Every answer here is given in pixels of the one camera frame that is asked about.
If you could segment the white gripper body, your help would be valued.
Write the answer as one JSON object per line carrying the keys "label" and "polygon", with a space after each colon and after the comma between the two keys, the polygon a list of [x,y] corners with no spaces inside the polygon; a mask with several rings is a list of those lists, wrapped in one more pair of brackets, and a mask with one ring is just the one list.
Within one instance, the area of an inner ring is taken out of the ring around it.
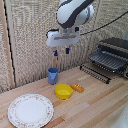
{"label": "white gripper body", "polygon": [[46,44],[49,47],[71,45],[79,41],[80,31],[78,27],[67,29],[52,29],[47,32],[46,36]]}

